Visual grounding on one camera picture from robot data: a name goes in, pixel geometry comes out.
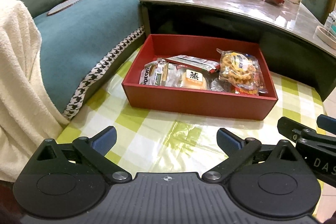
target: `metal screw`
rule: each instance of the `metal screw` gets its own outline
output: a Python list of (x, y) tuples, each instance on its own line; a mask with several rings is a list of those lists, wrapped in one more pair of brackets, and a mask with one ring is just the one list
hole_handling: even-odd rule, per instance
[(218, 180), (221, 178), (221, 174), (216, 171), (209, 171), (204, 174), (204, 177), (206, 177), (209, 180)]
[(124, 171), (118, 171), (112, 174), (112, 177), (116, 180), (125, 180), (128, 178), (128, 174)]

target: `tile floor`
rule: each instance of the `tile floor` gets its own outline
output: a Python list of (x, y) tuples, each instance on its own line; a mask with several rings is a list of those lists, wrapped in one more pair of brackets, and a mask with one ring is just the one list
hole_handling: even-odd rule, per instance
[[(336, 89), (323, 102), (325, 111), (328, 116), (336, 118)], [(317, 211), (317, 219), (320, 222), (326, 221), (336, 211), (336, 188), (325, 184), (322, 190), (322, 197), (320, 200), (319, 209)]]

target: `cream blanket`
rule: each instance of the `cream blanket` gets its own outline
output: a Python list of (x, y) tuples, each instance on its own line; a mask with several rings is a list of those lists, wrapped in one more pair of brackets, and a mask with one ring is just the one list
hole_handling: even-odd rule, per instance
[(18, 0), (0, 0), (0, 180), (15, 181), (45, 138), (68, 124), (40, 71), (41, 35)]

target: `table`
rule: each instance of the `table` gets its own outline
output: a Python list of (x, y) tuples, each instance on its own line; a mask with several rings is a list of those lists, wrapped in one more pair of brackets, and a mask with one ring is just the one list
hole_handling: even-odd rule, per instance
[(146, 35), (178, 33), (259, 43), (271, 71), (314, 87), (325, 100), (336, 86), (336, 50), (315, 35), (322, 26), (285, 0), (140, 0)]

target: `checkered tablecloth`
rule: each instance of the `checkered tablecloth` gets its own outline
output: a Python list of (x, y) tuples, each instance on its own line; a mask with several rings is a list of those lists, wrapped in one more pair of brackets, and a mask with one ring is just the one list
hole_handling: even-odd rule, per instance
[(277, 131), (278, 119), (286, 116), (325, 134), (316, 126), (317, 117), (324, 113), (316, 90), (274, 73), (279, 100), (263, 121), (132, 108), (121, 82), (137, 52), (82, 107), (59, 136), (58, 143), (69, 143), (79, 136), (92, 137), (112, 125), (117, 129), (117, 143), (106, 157), (133, 176), (137, 172), (190, 171), (202, 175), (226, 159), (216, 143), (221, 127), (243, 139), (254, 137), (263, 144), (276, 144), (284, 138)]

